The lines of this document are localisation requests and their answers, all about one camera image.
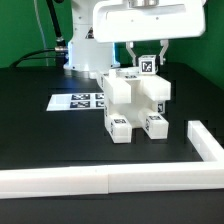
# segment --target cable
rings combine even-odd
[[[64,0],[54,0],[55,2],[57,2],[57,3],[62,3],[62,2],[64,2]]]
[[[60,58],[60,56],[34,57],[34,58],[21,58],[21,59],[19,59],[18,61],[16,61],[16,64],[15,64],[15,65],[13,65],[13,66],[11,65],[10,67],[11,67],[11,68],[16,68],[17,65],[18,65],[20,62],[22,62],[22,61],[39,60],[39,59],[50,59],[50,58],[55,59],[55,58]]]
[[[44,31],[43,31],[43,28],[42,28],[42,25],[41,25],[41,22],[40,22],[40,16],[39,16],[37,0],[34,0],[34,8],[35,8],[36,19],[37,19],[37,23],[38,23],[38,26],[39,26],[39,29],[40,29],[40,33],[41,33],[44,49],[47,49],[46,38],[45,38]]]
[[[31,52],[31,53],[25,54],[20,59],[18,59],[17,61],[13,62],[9,67],[10,68],[15,68],[21,61],[25,60],[26,58],[29,58],[30,56],[33,56],[33,55],[46,53],[46,52],[55,52],[55,49],[54,48],[49,48],[49,49],[34,51],[34,52]]]
[[[52,0],[46,0],[46,1],[47,1],[48,9],[51,14],[52,23],[54,25],[54,31],[55,31],[55,35],[57,38],[57,45],[65,46],[65,41],[61,34],[61,29],[60,29],[60,26],[58,23],[58,18],[57,18],[56,12],[55,12],[53,1]]]

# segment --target white robot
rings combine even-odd
[[[165,139],[169,123],[161,114],[171,85],[156,75],[168,39],[200,36],[205,30],[203,0],[72,0],[74,36],[65,69],[86,71],[105,94],[105,127],[114,143],[131,142],[132,129]],[[160,54],[138,60],[134,41],[160,40]],[[133,67],[116,68],[113,43],[126,42]]]

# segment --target block structure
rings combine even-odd
[[[99,74],[97,82],[104,91],[105,127],[114,143],[131,142],[133,128],[143,128],[151,139],[165,139],[169,123],[163,118],[165,101],[170,100],[171,84],[156,72],[155,57],[150,73],[139,67],[111,69]]]

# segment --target black cable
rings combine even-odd
[[[16,68],[17,65],[22,62],[22,61],[28,61],[28,60],[39,60],[39,59],[47,59],[47,58],[52,58],[52,59],[55,59],[55,58],[60,58],[60,56],[48,56],[48,57],[32,57],[32,58],[21,58],[20,60],[16,61],[17,64],[13,65],[13,66],[10,66],[11,68]]]
[[[46,52],[55,52],[55,49],[54,48],[48,48],[48,49],[34,51],[34,52],[31,52],[31,53],[25,54],[20,59],[18,59],[17,61],[13,62],[9,67],[10,68],[15,68],[23,59],[26,59],[26,58],[28,58],[30,56],[33,56],[33,55],[46,53]]]
[[[64,0],[54,0],[56,3],[62,3],[62,2],[64,2]]]
[[[46,1],[47,1],[47,5],[48,5],[48,8],[49,8],[49,11],[51,14],[51,19],[52,19],[52,22],[54,25],[54,31],[55,31],[55,35],[57,37],[57,45],[58,46],[66,46],[65,40],[61,34],[61,29],[60,29],[60,26],[58,23],[58,18],[57,18],[56,12],[55,12],[54,3],[52,0],[46,0]]]

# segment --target metal bracket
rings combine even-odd
[[[132,57],[133,66],[136,66],[136,54],[132,50],[133,48],[134,48],[134,42],[126,42],[126,49]]]
[[[160,45],[163,47],[160,54],[159,54],[159,57],[160,57],[160,65],[164,65],[164,62],[165,62],[165,58],[164,58],[164,55],[169,47],[169,40],[161,40],[160,41]]]

